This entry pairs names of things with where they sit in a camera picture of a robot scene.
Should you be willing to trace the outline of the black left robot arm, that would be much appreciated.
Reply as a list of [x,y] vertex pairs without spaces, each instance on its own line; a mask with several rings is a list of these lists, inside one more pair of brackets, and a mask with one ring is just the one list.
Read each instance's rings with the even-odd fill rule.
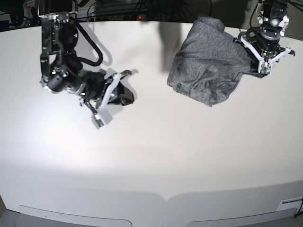
[[257,66],[255,77],[270,75],[274,63],[288,54],[295,56],[294,50],[279,44],[290,22],[287,12],[290,3],[290,0],[259,0],[252,13],[257,13],[258,26],[253,26],[250,19],[249,29],[233,40],[244,47]]

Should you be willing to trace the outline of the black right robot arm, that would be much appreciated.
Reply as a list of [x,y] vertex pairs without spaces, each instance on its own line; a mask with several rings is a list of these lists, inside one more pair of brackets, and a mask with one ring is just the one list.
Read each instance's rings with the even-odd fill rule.
[[[41,85],[52,93],[67,91],[79,96],[80,105],[87,106],[94,114],[105,105],[129,105],[133,93],[121,80],[131,71],[107,76],[105,70],[90,71],[83,64],[100,66],[102,51],[77,20],[78,3],[75,0],[41,0],[38,16],[42,28]],[[97,52],[98,60],[79,57],[75,47],[82,34]]]

